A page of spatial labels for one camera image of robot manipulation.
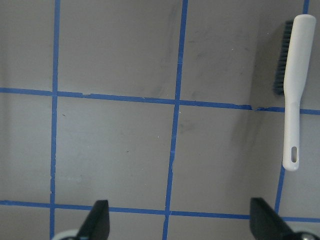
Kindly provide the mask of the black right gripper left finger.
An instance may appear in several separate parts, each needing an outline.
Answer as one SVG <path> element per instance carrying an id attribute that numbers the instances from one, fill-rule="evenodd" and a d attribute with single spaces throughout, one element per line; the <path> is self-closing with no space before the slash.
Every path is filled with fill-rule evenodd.
<path id="1" fill-rule="evenodd" d="M 107 240 L 110 234 L 108 200 L 97 200 L 75 236 L 76 240 Z"/>

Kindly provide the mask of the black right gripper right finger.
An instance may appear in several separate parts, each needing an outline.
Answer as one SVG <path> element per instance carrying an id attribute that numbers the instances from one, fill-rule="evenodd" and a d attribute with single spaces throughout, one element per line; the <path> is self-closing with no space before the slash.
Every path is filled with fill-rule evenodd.
<path id="1" fill-rule="evenodd" d="M 256 240 L 318 240 L 308 231 L 293 231 L 261 197 L 250 199 L 249 228 Z"/>

